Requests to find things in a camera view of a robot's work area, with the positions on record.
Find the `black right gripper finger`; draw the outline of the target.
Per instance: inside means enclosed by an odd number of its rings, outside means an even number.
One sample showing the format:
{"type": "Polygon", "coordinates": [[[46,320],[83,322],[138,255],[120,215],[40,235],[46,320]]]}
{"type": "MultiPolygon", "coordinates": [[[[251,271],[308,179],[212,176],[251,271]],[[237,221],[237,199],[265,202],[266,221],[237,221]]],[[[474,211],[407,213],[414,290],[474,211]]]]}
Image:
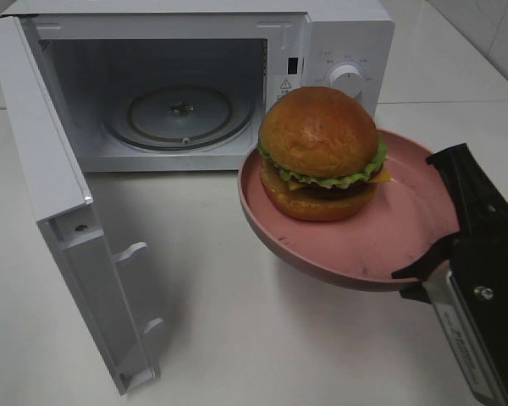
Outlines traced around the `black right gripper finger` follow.
{"type": "Polygon", "coordinates": [[[508,218],[508,202],[479,166],[466,143],[426,158],[439,173],[456,211],[460,231],[467,237],[486,222],[508,218]]]}

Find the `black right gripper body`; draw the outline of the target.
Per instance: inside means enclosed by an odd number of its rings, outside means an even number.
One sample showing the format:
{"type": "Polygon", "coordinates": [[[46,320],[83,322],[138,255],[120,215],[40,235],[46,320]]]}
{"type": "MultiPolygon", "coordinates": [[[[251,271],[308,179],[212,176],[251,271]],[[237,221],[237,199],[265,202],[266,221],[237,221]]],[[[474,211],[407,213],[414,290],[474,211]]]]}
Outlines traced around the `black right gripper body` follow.
{"type": "Polygon", "coordinates": [[[444,260],[450,262],[459,293],[508,396],[508,218],[484,223],[473,236],[462,232],[445,236],[418,260],[393,272],[394,279],[416,279],[401,290],[401,297],[431,305],[422,283],[444,260]]]}

